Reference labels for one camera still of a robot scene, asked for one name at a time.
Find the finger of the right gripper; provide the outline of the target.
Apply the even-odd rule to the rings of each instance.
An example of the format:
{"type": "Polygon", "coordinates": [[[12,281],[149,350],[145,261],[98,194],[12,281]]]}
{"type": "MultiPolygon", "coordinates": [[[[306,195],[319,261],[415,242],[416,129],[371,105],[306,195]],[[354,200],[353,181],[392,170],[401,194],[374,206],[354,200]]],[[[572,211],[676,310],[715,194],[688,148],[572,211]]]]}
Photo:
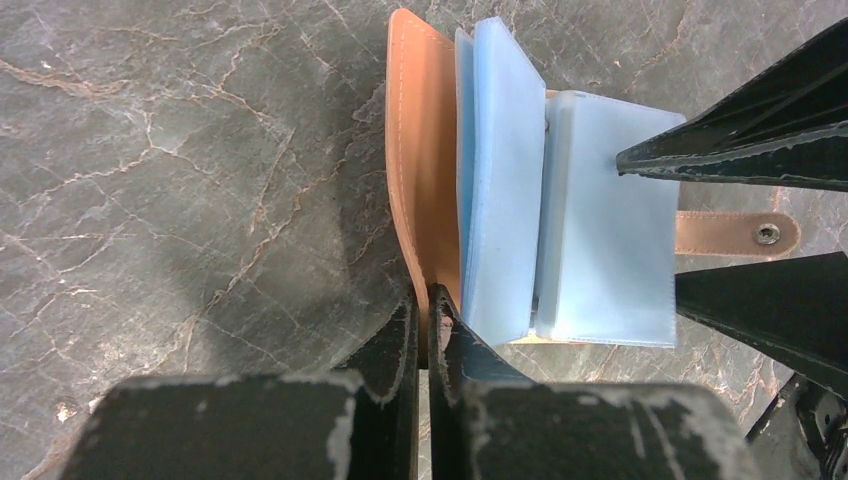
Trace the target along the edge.
{"type": "Polygon", "coordinates": [[[621,175],[846,191],[846,20],[616,162],[621,175]]]}

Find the brown leather card holder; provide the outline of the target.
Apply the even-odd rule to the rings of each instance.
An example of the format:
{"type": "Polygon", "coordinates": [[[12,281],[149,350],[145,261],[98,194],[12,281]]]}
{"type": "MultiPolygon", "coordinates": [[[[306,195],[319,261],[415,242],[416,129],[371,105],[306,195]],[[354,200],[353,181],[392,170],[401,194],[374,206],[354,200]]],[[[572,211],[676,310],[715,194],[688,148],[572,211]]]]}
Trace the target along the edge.
{"type": "Polygon", "coordinates": [[[776,258],[776,212],[682,211],[674,181],[622,176],[624,149],[681,114],[549,89],[501,19],[447,37],[388,24],[386,173],[417,302],[444,286],[483,341],[671,348],[677,255],[776,258]]]}

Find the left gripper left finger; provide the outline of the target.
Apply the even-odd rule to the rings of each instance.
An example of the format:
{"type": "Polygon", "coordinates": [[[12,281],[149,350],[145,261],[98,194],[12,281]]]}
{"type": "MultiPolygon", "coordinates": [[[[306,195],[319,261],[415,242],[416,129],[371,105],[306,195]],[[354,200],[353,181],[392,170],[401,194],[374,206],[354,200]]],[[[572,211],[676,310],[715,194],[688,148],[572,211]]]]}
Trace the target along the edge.
{"type": "Polygon", "coordinates": [[[65,479],[413,479],[418,306],[326,372],[139,376],[86,422],[65,479]]]}

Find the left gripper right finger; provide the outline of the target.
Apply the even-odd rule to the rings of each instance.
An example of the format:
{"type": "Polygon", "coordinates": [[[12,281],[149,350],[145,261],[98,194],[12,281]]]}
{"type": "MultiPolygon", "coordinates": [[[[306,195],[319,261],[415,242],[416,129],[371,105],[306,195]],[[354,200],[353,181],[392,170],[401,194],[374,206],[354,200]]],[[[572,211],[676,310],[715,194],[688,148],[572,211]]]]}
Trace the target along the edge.
{"type": "Polygon", "coordinates": [[[429,296],[436,479],[756,479],[735,420],[691,384],[542,383],[499,356],[439,284],[429,296]]]}

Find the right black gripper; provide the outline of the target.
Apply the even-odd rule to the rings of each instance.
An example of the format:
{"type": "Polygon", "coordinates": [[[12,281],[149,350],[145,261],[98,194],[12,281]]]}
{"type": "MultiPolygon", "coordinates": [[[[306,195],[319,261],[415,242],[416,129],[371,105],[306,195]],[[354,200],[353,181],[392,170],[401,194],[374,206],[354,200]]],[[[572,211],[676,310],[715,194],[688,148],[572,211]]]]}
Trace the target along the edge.
{"type": "Polygon", "coordinates": [[[801,374],[746,435],[761,477],[847,480],[846,254],[679,273],[675,289],[678,314],[801,374]]]}

